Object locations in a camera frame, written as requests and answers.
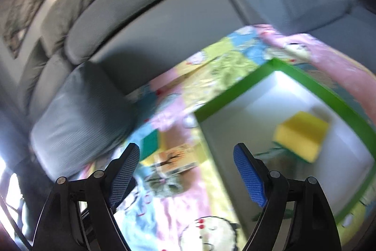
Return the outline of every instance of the blue gripper pad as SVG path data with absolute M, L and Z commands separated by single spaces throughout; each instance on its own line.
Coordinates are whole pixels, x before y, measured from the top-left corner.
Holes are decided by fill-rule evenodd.
M 257 175 L 246 154 L 238 145 L 234 147 L 234 162 L 252 201 L 256 202 L 261 208 L 264 208 L 266 197 L 263 182 Z
M 113 205 L 119 203 L 128 187 L 129 181 L 133 176 L 137 164 L 140 160 L 140 149 L 138 146 L 130 148 L 132 150 L 124 161 L 116 177 L 112 181 L 109 203 Z

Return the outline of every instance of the black cable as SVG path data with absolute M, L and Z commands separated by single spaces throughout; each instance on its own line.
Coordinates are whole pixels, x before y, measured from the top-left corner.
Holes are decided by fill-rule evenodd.
M 20 240 L 22 241 L 22 243 L 25 245 L 25 247 L 31 251 L 31 244 L 29 243 L 29 241 L 26 239 L 26 237 L 22 234 L 22 231 L 20 230 L 20 228 L 17 226 L 17 223 L 13 220 L 9 210 L 8 210 L 8 207 L 3 199 L 2 196 L 0 196 L 0 206 L 1 208 L 3 209 L 6 217 L 8 218 L 9 222 L 11 223 L 14 231 L 16 232 L 17 236 L 20 238 Z

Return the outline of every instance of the cartoon bear face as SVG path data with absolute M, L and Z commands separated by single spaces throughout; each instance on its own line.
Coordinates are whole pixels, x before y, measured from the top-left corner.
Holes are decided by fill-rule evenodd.
M 180 236 L 181 251 L 236 251 L 237 225 L 220 217 L 202 217 Z

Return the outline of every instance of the screw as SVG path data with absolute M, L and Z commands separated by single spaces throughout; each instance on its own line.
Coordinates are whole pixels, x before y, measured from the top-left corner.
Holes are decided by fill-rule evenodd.
M 277 170 L 272 170 L 270 172 L 270 176 L 273 177 L 273 178 L 279 178 L 281 176 L 281 174 Z
M 104 174 L 105 173 L 103 172 L 103 170 L 97 170 L 96 172 L 94 172 L 94 178 L 101 178 Z
M 65 177 L 60 177 L 56 180 L 58 184 L 63 184 L 66 181 Z
M 314 178 L 314 177 L 309 177 L 308 178 L 308 182 L 311 183 L 311 184 L 316 184 L 317 183 L 317 179 Z

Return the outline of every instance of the yellow sponge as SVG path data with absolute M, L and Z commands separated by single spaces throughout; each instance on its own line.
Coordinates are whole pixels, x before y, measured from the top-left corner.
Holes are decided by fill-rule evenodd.
M 278 125 L 273 141 L 313 163 L 318 158 L 328 129 L 327 122 L 300 111 Z

